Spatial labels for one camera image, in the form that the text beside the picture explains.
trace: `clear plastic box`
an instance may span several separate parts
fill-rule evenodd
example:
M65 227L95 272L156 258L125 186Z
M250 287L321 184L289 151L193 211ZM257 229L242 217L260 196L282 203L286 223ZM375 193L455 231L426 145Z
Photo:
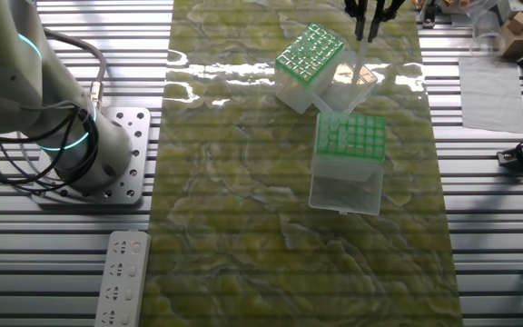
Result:
M350 113L366 98L377 77L358 56L316 24L309 25L276 59L276 96L302 114L316 105L323 112Z
M317 120L309 206L379 214L385 119L320 113Z

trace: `green marble surface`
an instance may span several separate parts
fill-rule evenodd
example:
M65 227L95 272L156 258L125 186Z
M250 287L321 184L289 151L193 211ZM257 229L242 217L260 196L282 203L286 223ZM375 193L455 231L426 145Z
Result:
M357 50L342 1L175 1L143 327L462 325L410 4L354 112L387 120L379 216L308 206L318 112L272 78L310 23Z

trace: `plastic box lid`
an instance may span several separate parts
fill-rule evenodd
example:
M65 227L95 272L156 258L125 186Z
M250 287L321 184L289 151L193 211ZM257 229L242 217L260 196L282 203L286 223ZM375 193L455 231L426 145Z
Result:
M323 112L350 113L377 83L358 64L336 35L311 24L276 58L276 97L300 114L311 104Z

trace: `table surface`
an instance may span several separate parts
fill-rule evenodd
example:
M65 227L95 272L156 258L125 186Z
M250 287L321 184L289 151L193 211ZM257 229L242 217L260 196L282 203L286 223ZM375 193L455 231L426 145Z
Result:
M152 113L145 201L140 211L53 213L0 185L0 326L92 326L109 234L146 230L161 118L172 0L38 1L47 27L98 46L109 64L104 105ZM495 153L523 134L461 126L458 58L468 56L469 29L440 16L419 30L431 119L448 210L466 326L523 326L523 174L498 167ZM87 88L97 61L51 42ZM523 93L523 74L520 72ZM29 147L37 159L39 151ZM21 154L10 146L20 165ZM13 168L4 162L6 172Z

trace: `power outlet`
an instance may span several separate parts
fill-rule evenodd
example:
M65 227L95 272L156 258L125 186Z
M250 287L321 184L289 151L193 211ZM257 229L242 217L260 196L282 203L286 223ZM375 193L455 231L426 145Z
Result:
M100 322L102 323L102 326L114 326L114 322L116 321L116 312L102 312L100 315Z
M149 245L147 233L110 235L94 327L138 325Z

